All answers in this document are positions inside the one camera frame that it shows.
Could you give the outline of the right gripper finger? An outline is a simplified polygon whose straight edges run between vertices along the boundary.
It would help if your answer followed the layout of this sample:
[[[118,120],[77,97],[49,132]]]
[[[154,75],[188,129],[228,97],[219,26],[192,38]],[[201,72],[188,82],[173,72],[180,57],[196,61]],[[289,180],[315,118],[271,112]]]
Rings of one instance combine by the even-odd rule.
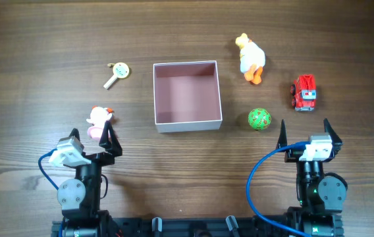
[[[327,118],[323,120],[323,126],[325,132],[331,137],[332,143],[334,147],[341,147],[343,145],[342,140],[337,135],[337,133],[333,130],[330,122]]]
[[[287,145],[288,145],[288,141],[287,141],[287,135],[286,135],[286,125],[285,125],[284,119],[282,119],[281,124],[280,124],[280,134],[279,134],[276,148],[280,149],[282,147],[286,147]]]

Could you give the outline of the green patterned ball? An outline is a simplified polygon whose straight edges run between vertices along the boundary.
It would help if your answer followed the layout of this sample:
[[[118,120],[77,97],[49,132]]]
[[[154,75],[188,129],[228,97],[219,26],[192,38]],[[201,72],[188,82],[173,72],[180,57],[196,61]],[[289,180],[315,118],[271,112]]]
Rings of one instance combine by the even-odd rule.
[[[271,114],[263,108],[253,109],[248,115],[248,123],[254,130],[266,129],[271,121]]]

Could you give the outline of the red toy fire truck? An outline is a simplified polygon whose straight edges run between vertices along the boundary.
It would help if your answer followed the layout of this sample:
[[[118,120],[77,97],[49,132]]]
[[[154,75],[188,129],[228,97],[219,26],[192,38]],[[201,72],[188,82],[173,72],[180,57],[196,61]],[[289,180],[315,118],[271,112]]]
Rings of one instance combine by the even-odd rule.
[[[293,96],[292,106],[296,111],[313,111],[317,99],[314,75],[299,75],[291,85],[290,93]]]

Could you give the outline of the white plush duck toy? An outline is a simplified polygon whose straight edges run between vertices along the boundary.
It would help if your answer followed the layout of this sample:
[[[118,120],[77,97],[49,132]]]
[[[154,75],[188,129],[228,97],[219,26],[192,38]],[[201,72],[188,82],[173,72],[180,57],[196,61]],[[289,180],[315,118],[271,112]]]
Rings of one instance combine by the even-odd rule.
[[[264,51],[245,33],[236,38],[235,44],[240,49],[240,72],[248,82],[260,84],[266,62]]]

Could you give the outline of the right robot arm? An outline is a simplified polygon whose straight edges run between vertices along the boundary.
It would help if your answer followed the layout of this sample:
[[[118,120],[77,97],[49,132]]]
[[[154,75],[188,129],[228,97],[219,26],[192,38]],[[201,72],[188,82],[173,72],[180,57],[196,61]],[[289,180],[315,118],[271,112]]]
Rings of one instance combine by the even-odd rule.
[[[298,207],[289,207],[281,223],[309,236],[344,236],[342,216],[348,184],[323,165],[333,160],[343,145],[342,140],[323,121],[324,133],[310,135],[308,143],[287,148],[284,161],[296,164],[296,193]]]

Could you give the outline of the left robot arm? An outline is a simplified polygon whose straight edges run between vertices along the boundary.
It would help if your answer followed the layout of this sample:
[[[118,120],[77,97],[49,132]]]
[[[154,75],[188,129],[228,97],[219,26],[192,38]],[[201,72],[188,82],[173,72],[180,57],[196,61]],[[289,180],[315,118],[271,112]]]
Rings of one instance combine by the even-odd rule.
[[[80,142],[77,129],[59,140],[52,158],[57,164],[72,168],[75,177],[64,181],[57,190],[63,220],[58,236],[122,236],[120,226],[107,210],[100,209],[101,182],[107,180],[102,168],[115,163],[122,155],[122,147],[114,133],[112,124],[104,124],[99,146],[105,151],[88,155]]]

